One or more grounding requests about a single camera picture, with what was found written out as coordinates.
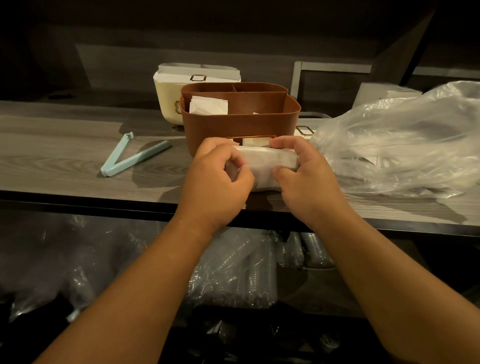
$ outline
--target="left hand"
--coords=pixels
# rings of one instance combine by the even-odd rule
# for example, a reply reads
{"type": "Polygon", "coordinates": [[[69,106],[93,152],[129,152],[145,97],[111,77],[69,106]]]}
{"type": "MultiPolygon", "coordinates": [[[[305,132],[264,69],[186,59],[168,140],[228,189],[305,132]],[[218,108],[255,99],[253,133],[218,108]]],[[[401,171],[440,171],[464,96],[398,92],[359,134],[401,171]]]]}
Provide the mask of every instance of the left hand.
{"type": "Polygon", "coordinates": [[[185,229],[212,236],[245,205],[254,177],[233,145],[238,143],[225,138],[207,138],[198,147],[174,216],[185,229]],[[227,160],[240,168],[235,182],[224,171],[227,160]]]}

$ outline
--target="shelf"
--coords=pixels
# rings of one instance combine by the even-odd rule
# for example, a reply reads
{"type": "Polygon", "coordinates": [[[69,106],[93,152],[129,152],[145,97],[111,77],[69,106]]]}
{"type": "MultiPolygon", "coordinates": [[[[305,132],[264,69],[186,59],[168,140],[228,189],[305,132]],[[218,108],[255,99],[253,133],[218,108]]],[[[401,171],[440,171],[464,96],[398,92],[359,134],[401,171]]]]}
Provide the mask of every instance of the shelf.
{"type": "MultiPolygon", "coordinates": [[[[181,128],[159,110],[0,102],[0,207],[168,221],[191,163],[181,128]],[[172,148],[107,178],[103,165],[124,133],[128,157],[162,140],[172,148]]],[[[443,200],[348,196],[388,237],[480,239],[480,186],[443,200]]],[[[251,194],[231,226],[308,231],[277,192],[251,194]]]]}

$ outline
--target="light blue bag clip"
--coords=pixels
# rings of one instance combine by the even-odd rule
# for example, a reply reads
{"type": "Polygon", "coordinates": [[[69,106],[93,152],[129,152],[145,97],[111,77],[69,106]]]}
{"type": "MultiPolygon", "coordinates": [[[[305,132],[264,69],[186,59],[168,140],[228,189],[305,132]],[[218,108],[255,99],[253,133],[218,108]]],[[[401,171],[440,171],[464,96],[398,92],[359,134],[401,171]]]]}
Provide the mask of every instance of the light blue bag clip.
{"type": "Polygon", "coordinates": [[[123,137],[120,139],[119,143],[113,150],[112,154],[110,154],[110,157],[108,157],[107,161],[100,169],[100,171],[105,177],[111,177],[118,172],[122,172],[128,167],[131,167],[144,159],[154,156],[155,154],[164,151],[172,145],[169,141],[164,140],[163,142],[158,143],[153,147],[143,150],[140,153],[137,153],[134,156],[131,156],[115,164],[117,159],[120,157],[120,154],[125,149],[125,146],[127,145],[129,139],[133,139],[133,133],[126,133],[123,135],[123,137]]]}

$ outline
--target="forearm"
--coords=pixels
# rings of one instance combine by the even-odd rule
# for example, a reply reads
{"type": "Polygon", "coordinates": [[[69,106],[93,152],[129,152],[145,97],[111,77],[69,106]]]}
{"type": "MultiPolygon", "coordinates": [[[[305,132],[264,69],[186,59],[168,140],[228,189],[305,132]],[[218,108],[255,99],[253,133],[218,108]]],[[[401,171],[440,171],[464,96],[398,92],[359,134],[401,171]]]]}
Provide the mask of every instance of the forearm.
{"type": "Polygon", "coordinates": [[[177,221],[167,225],[38,363],[156,363],[210,238],[177,221]]]}
{"type": "Polygon", "coordinates": [[[479,310],[417,264],[349,206],[313,228],[384,346],[420,363],[476,363],[479,310]]]}

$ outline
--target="gray wood grain surface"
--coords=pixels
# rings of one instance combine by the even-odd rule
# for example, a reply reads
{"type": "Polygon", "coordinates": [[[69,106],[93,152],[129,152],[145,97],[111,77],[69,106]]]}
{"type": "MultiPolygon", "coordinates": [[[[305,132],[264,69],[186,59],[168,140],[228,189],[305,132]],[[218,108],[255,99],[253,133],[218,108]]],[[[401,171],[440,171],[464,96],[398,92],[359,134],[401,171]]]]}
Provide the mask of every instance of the gray wood grain surface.
{"type": "MultiPolygon", "coordinates": [[[[0,102],[0,190],[176,204],[192,158],[160,111],[0,102]],[[121,158],[162,140],[172,148],[113,177],[100,168],[124,133],[121,158]]],[[[349,196],[364,218],[480,226],[480,186],[447,200],[349,196]]],[[[287,211],[281,194],[251,194],[248,209],[287,211]]]]}

